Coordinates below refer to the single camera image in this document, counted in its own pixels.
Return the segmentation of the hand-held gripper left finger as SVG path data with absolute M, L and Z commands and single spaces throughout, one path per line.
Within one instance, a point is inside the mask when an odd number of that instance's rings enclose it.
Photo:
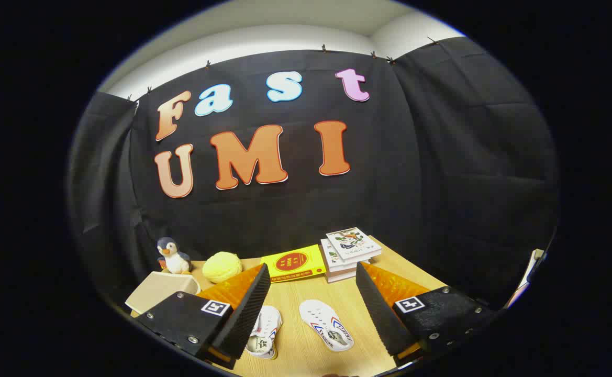
M 265 263 L 199 294 L 177 291 L 135 317 L 150 331 L 199 363 L 232 369 L 248 343 L 271 284 Z

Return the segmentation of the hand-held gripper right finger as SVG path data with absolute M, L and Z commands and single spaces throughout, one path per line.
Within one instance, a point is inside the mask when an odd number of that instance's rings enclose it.
M 497 311 L 455 288 L 430 290 L 370 263 L 358 263 L 355 281 L 397 365 L 442 357 L 497 319 Z

